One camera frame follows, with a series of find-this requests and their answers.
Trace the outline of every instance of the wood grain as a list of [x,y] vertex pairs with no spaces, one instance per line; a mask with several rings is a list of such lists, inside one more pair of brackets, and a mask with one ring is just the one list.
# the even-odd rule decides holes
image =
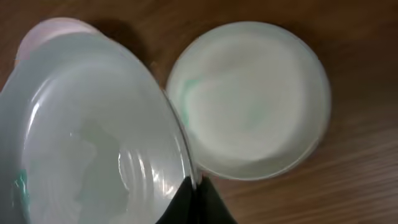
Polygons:
[[0,0],[0,86],[39,21],[90,22],[133,51],[162,86],[182,50],[234,21],[277,24],[326,68],[330,128],[301,166],[270,180],[213,178],[240,223],[398,223],[398,1]]

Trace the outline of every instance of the round lid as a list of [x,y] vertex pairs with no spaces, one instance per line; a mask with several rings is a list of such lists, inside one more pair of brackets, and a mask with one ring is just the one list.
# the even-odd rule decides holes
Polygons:
[[158,84],[102,35],[45,42],[15,68],[0,103],[2,170],[20,172],[31,224],[155,223],[193,175]]
[[175,64],[167,93],[196,162],[232,179],[272,177],[298,164],[330,114],[317,56],[295,35],[261,22],[197,38]]

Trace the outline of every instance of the white lid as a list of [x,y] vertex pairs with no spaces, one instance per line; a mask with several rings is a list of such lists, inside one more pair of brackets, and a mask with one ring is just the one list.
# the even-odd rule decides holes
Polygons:
[[195,161],[230,179],[272,177],[298,164],[330,114],[317,56],[290,32],[260,22],[197,38],[175,64],[167,93]]

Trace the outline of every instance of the table surface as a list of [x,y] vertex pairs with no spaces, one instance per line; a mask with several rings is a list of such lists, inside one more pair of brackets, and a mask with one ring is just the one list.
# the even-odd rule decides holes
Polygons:
[[277,24],[325,66],[328,132],[310,158],[269,180],[213,178],[240,223],[398,222],[398,1],[0,0],[0,86],[39,21],[75,17],[129,48],[161,86],[190,42],[235,21]]

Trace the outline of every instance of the lid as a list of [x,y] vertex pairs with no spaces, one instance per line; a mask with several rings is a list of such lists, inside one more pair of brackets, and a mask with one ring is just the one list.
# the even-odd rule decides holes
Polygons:
[[325,71],[311,48],[262,22],[217,27],[181,54],[167,93],[195,162],[254,180],[296,166],[317,146],[330,114]]
[[158,84],[102,35],[61,35],[34,50],[4,87],[0,116],[9,183],[0,206],[12,210],[19,173],[31,224],[155,223],[195,175]]

